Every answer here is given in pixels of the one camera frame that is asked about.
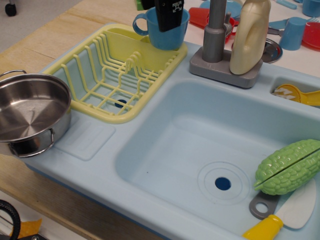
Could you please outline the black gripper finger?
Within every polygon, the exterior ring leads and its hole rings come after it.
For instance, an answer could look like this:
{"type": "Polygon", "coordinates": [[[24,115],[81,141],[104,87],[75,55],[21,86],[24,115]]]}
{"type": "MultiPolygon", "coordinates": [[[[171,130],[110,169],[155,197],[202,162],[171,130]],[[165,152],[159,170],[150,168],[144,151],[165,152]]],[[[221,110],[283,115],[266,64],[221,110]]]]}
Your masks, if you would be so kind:
{"type": "Polygon", "coordinates": [[[143,10],[148,10],[155,7],[155,0],[140,0],[143,10]]]}
{"type": "Polygon", "coordinates": [[[154,1],[160,32],[167,32],[181,25],[184,2],[184,0],[154,1]]]}

